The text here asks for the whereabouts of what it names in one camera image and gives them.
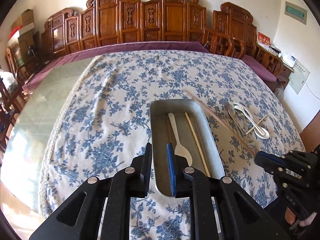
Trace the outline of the long wooden chopstick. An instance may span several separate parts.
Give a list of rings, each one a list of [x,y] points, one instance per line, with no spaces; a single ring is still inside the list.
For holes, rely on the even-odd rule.
[[[184,90],[194,101],[196,101],[198,104],[201,105],[201,107],[209,113],[221,126],[223,126],[230,134],[232,134],[241,144],[244,146],[244,148],[250,153],[250,155],[255,157],[255,153],[252,150],[252,148],[249,147],[248,143],[246,143],[241,137],[239,137],[231,128],[230,126],[225,123],[223,120],[221,120],[217,115],[214,114],[214,112],[205,104],[203,103],[198,97],[193,95],[190,91]]]

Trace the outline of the steel spoon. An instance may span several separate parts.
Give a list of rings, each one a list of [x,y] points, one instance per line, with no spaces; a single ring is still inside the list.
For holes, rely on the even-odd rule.
[[[225,110],[226,115],[229,116],[231,118],[231,120],[234,122],[234,124],[236,125],[238,131],[240,132],[240,135],[243,137],[244,134],[243,134],[238,122],[236,121],[236,118],[235,118],[236,113],[235,113],[233,106],[230,103],[227,103],[224,106],[224,110]]]

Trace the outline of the short wooden chopstick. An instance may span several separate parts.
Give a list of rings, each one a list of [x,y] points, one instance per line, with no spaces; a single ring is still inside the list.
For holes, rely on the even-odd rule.
[[[263,116],[256,124],[259,125],[262,121],[264,121],[266,118],[268,117],[268,114],[266,114],[265,116]],[[250,128],[246,134],[251,133],[253,130],[255,129],[255,127],[253,126],[252,128]]]

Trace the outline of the steel fork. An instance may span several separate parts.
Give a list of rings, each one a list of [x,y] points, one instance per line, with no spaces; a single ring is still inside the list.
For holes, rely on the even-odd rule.
[[[244,115],[242,113],[236,112],[236,116],[241,121],[241,126],[242,126],[241,130],[243,131],[245,142],[251,149],[253,149],[255,147],[255,143],[245,132],[246,126],[244,121]]]

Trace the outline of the wooden chopstick in tray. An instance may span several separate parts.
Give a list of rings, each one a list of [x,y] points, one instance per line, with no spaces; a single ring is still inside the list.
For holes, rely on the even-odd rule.
[[[196,146],[197,146],[199,155],[200,155],[200,157],[201,157],[201,160],[202,160],[202,163],[203,163],[203,166],[204,166],[205,173],[206,173],[206,175],[207,175],[208,177],[210,177],[210,171],[209,171],[208,166],[207,166],[207,164],[206,164],[206,160],[205,160],[205,158],[204,158],[204,155],[203,155],[203,152],[202,152],[202,149],[201,149],[199,140],[198,140],[198,138],[197,138],[197,135],[196,135],[196,133],[195,133],[195,130],[194,130],[194,128],[193,128],[193,125],[192,125],[192,123],[191,123],[191,120],[190,120],[190,118],[189,118],[189,115],[188,115],[187,112],[185,112],[184,114],[185,114],[185,117],[186,117],[187,122],[188,122],[188,124],[189,124],[189,127],[190,127],[190,130],[191,130],[191,132],[192,132],[192,135],[193,135],[193,137],[194,137],[194,140],[195,140],[195,143],[196,143]]]

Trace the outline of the white electrical panel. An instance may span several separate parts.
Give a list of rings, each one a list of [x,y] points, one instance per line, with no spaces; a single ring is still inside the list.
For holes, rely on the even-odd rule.
[[[303,86],[305,85],[310,72],[307,68],[298,60],[295,61],[293,65],[293,70],[289,75],[289,85],[295,91],[296,94],[299,94]]]

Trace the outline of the white plastic spoon in tray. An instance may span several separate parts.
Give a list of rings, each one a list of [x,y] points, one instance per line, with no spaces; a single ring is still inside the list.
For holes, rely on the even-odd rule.
[[[188,165],[191,166],[193,163],[192,156],[190,152],[181,144],[180,137],[176,125],[175,116],[173,113],[168,113],[169,121],[172,127],[172,131],[174,133],[175,139],[176,139],[176,147],[175,147],[175,154],[179,155],[181,157],[185,157],[185,159],[188,162]]]

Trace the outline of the wooden side table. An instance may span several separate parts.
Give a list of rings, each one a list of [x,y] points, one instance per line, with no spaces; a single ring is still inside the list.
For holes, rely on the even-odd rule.
[[[280,57],[273,55],[262,46],[256,44],[253,58],[279,80],[289,81],[289,75],[293,70],[290,67],[285,66]]]

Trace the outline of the grey metal tray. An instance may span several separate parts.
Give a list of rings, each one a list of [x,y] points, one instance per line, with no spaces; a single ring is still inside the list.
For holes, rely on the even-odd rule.
[[[176,146],[176,139],[172,131],[168,113],[173,113],[175,116],[180,142],[192,156],[192,167],[205,173],[194,137],[184,114],[185,112],[188,113],[199,140],[206,164],[210,171],[210,177],[220,179],[225,176],[217,146],[200,104],[190,99],[154,101],[150,105],[150,122],[155,184],[157,190],[167,197],[172,196],[168,174],[167,144],[172,143],[173,147]]]

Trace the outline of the blue floral tablecloth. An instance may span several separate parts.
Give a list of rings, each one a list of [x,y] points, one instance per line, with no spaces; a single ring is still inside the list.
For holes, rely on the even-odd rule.
[[[131,239],[189,239],[190,204],[170,196],[166,146],[180,141],[193,167],[235,180],[260,206],[276,198],[252,152],[305,149],[289,115],[243,61],[145,50],[85,63],[44,154],[39,210],[51,215],[91,176],[107,179],[153,146],[148,195],[133,198]]]

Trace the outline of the red card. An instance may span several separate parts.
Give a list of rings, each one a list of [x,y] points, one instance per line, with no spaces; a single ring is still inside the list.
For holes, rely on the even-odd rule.
[[[263,46],[265,48],[268,48],[270,46],[271,39],[267,35],[257,32],[257,43],[260,46]]]

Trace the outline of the cardboard boxes stack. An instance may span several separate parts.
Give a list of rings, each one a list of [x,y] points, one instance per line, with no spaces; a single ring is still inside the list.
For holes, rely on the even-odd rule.
[[[27,52],[33,41],[34,13],[33,10],[27,9],[24,11],[17,20],[11,25],[11,32],[7,47],[13,52],[20,51],[23,55]]]

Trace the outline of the green wall sign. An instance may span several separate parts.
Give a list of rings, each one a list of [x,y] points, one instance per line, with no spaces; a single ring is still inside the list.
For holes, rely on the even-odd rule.
[[[308,12],[304,8],[286,1],[284,14],[306,25]]]

